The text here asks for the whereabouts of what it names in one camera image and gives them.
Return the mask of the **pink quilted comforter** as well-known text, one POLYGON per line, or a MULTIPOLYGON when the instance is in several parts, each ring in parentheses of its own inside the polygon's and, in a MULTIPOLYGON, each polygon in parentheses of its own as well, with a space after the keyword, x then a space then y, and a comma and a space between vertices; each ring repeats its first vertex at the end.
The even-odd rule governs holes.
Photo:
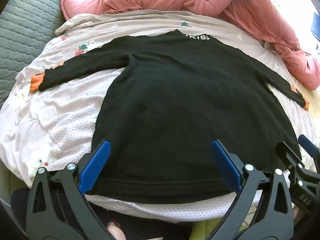
POLYGON ((135 10, 188 11, 219 18, 270 44, 288 71, 309 90, 319 87, 319 57, 305 52, 294 29, 270 0, 61 0, 66 20, 77 14, 135 10))

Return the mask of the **black sweater with orange cuffs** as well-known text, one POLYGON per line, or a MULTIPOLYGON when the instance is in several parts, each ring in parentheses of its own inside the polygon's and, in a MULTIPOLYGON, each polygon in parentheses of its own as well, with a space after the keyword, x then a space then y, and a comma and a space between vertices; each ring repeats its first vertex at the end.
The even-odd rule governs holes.
POLYGON ((303 109, 307 102, 279 74, 209 35, 178 30, 124 36, 32 77, 44 91, 102 70, 122 69, 95 122, 92 147, 111 156, 90 195, 145 204, 180 204, 227 194, 210 155, 218 139, 262 171, 283 165, 277 143, 299 150, 271 87, 303 109))

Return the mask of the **grey quilted headboard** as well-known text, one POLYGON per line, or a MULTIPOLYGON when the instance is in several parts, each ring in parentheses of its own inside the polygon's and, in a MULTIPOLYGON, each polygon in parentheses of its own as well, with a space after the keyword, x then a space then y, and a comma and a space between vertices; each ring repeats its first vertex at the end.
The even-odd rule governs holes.
POLYGON ((37 57, 65 18, 60 0, 9 0, 1 12, 1 110, 16 107, 15 92, 42 70, 37 57))

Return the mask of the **beige strawberry bear blanket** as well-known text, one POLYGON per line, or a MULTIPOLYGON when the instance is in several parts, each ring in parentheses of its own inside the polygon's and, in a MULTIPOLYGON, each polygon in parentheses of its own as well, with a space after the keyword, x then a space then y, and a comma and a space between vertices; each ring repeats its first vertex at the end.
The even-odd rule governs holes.
POLYGON ((18 177, 31 185, 40 167, 64 168, 91 148, 94 124, 103 98, 120 68, 104 70, 73 80, 45 92, 31 93, 30 80, 80 53, 98 48, 122 36, 155 36, 180 30, 192 38, 214 37, 242 50, 281 75, 310 100, 308 111, 275 96, 289 117, 296 135, 303 134, 319 144, 319 94, 310 92, 289 74, 281 58, 271 53, 248 33, 216 18, 186 11, 141 10, 116 15, 80 14, 56 31, 56 38, 16 76, 16 84, 1 108, 1 160, 18 177))

